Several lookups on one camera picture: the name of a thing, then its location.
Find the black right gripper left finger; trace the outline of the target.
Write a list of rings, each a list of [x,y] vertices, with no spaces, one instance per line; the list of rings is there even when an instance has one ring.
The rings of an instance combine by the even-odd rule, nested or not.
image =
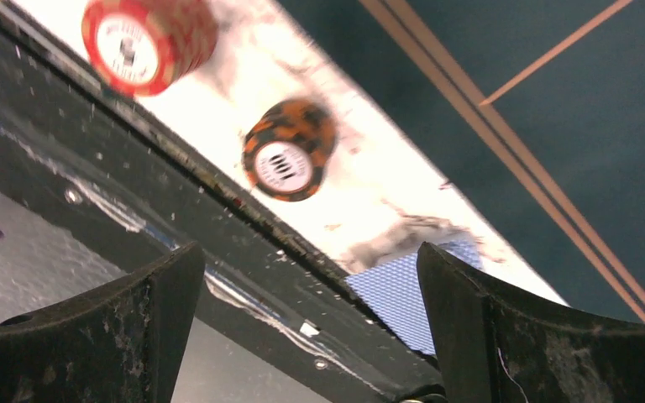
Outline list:
[[[206,260],[190,243],[0,323],[0,402],[168,402]]]

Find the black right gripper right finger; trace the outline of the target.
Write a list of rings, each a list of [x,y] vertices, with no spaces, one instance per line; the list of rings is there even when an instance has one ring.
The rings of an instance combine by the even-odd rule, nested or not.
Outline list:
[[[417,278],[450,402],[645,402],[645,324],[544,299],[430,243]]]

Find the brown poker chip stack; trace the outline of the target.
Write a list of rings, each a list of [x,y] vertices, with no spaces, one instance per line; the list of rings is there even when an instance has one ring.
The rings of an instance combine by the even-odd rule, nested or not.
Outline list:
[[[249,183],[284,202],[319,191],[338,140],[322,105],[302,97],[272,106],[244,138],[242,164]]]

